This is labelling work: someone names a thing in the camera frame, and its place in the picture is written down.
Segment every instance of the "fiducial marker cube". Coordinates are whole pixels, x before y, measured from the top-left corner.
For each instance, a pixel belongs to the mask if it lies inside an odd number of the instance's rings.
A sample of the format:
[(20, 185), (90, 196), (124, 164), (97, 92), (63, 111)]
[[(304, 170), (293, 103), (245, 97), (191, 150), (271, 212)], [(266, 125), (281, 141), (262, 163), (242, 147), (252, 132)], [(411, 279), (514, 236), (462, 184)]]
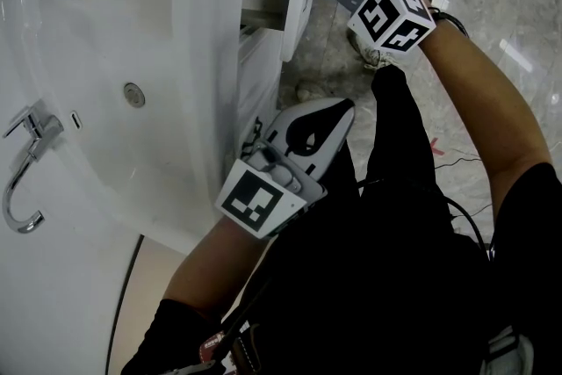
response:
[(372, 48), (407, 54), (436, 25), (422, 0), (363, 0), (348, 27)]

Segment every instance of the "sink drain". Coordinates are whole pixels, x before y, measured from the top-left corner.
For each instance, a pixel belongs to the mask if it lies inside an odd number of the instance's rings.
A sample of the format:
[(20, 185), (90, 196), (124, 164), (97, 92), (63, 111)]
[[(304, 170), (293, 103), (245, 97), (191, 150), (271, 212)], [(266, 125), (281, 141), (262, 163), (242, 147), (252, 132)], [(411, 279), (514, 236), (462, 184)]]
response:
[(123, 88), (126, 101), (135, 108), (141, 108), (144, 105), (144, 94), (134, 83), (127, 83)]

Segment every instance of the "faucet handle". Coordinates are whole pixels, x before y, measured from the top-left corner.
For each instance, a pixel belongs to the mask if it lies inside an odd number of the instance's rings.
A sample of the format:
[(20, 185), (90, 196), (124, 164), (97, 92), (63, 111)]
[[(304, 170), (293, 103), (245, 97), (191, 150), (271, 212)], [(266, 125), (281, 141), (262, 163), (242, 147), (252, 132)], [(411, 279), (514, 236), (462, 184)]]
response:
[(16, 116), (16, 118), (11, 122), (8, 131), (2, 135), (3, 138), (9, 136), (20, 124), (24, 124), (29, 134), (34, 138), (40, 138), (40, 121), (37, 115), (37, 111), (33, 106), (27, 106), (24, 110)]

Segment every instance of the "marble floor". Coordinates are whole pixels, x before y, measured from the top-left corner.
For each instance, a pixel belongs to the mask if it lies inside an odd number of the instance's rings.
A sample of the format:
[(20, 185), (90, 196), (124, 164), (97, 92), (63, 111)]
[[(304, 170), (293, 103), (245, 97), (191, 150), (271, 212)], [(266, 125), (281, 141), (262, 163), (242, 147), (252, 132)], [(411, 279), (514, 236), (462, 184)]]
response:
[[(506, 73), (523, 94), (543, 128), (562, 176), (562, 0), (446, 0), (447, 12), (461, 19), (474, 42)], [(377, 120), (370, 91), (372, 73), (364, 69), (345, 39), (349, 13), (334, 0), (314, 0), (310, 22), (281, 79), (280, 104), (296, 102), (300, 80), (319, 83), (330, 95), (356, 103), (356, 121), (349, 147), (357, 179), (363, 179)], [(430, 140), (435, 140), (437, 165), (459, 157), (477, 156), (452, 102), (425, 56), (415, 49), (399, 64), (420, 107)], [(437, 169), (445, 195), (476, 213), (490, 204), (490, 191), (481, 162), (461, 161)], [(484, 238), (493, 231), (492, 209), (474, 215)], [(461, 233), (471, 234), (466, 219), (453, 221)]]

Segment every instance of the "sink basin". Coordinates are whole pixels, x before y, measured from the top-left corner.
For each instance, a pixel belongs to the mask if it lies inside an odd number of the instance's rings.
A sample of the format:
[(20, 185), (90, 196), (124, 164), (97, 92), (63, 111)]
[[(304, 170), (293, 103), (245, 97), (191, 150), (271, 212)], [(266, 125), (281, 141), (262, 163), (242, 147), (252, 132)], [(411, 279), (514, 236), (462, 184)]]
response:
[[(3, 0), (29, 103), (64, 125), (55, 150), (107, 214), (189, 251), (234, 160), (242, 0)], [(134, 83), (142, 107), (124, 95)]]

